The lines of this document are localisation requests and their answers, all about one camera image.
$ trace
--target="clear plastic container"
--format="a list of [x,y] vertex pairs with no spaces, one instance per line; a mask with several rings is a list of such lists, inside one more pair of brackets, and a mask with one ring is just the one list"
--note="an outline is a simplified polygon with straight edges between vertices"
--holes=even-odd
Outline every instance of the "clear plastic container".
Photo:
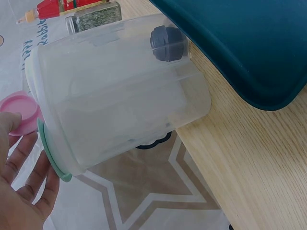
[[33,49],[26,77],[53,166],[78,175],[206,115],[206,81],[188,53],[188,39],[163,14]]

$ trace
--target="fingernail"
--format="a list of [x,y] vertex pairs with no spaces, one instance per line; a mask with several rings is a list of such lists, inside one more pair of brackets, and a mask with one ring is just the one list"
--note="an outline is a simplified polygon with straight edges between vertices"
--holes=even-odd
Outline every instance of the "fingernail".
[[21,113],[14,113],[16,116],[18,116],[20,119],[23,117]]

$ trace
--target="teal tray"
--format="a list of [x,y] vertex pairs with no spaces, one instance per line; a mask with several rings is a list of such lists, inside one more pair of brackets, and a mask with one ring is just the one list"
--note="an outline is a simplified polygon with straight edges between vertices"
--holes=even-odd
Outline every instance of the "teal tray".
[[278,110],[307,83],[307,2],[151,0],[252,106]]

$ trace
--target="wood grain surface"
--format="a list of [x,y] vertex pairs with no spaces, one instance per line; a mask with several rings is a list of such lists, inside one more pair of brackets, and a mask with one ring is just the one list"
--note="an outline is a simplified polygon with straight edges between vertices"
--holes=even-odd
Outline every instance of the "wood grain surface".
[[[124,18],[156,13],[148,0],[119,0]],[[192,46],[212,97],[210,113],[178,130],[235,230],[307,229],[307,90],[285,109],[244,102]]]

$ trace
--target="pink cap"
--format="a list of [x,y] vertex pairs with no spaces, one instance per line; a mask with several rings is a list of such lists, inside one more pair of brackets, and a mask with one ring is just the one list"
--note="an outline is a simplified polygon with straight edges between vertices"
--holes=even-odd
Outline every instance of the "pink cap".
[[37,131],[37,119],[43,119],[42,112],[36,101],[24,91],[15,92],[0,101],[0,112],[21,113],[22,121],[11,136],[24,136]]

